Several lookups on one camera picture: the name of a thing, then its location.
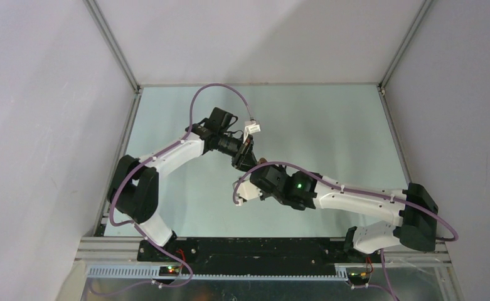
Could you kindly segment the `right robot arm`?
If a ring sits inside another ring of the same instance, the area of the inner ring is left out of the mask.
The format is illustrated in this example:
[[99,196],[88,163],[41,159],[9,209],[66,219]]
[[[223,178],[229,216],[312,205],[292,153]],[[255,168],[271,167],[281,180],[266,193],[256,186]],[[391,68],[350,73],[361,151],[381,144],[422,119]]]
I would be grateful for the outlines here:
[[272,197],[295,210],[335,209],[378,219],[347,231],[343,252],[352,262],[397,245],[431,252],[437,242],[439,208],[427,190],[413,182],[407,189],[365,190],[315,172],[288,174],[282,165],[267,165],[251,172],[238,188],[238,197],[243,201]]

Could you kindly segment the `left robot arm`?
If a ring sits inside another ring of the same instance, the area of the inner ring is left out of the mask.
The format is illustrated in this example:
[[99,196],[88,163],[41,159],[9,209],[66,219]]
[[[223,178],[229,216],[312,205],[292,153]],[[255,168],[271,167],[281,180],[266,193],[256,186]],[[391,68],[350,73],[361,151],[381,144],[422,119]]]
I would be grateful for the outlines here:
[[172,260],[177,253],[173,241],[176,234],[157,212],[161,179],[213,150],[230,156],[232,166],[239,171],[247,172],[257,165],[252,135],[260,132],[260,124],[254,119],[246,121],[242,136],[236,138],[229,128],[237,120],[237,116],[216,107],[208,118],[188,126],[184,137],[165,149],[119,159],[107,192],[107,201],[114,205],[110,211],[127,215],[142,236],[154,242],[152,252],[160,260]]

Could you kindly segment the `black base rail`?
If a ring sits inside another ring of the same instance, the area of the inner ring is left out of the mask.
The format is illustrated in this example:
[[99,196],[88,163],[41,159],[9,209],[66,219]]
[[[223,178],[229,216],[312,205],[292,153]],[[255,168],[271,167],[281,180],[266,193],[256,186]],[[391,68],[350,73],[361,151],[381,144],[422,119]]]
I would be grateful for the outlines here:
[[333,275],[367,256],[330,238],[177,238],[164,249],[194,274]]

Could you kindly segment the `aluminium frame profile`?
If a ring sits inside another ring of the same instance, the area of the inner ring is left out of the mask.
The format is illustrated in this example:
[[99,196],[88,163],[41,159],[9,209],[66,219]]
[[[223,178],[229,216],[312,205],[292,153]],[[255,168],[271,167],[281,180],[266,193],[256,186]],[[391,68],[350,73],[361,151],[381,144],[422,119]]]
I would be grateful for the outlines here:
[[95,25],[97,26],[100,34],[102,35],[105,44],[108,46],[114,60],[118,64],[119,68],[123,72],[125,78],[129,86],[131,87],[134,93],[139,93],[141,86],[137,81],[132,68],[130,67],[127,58],[122,51],[119,42],[117,41],[112,28],[110,27],[106,17],[98,3],[95,0],[83,0],[83,3],[86,5],[89,14],[94,20]]

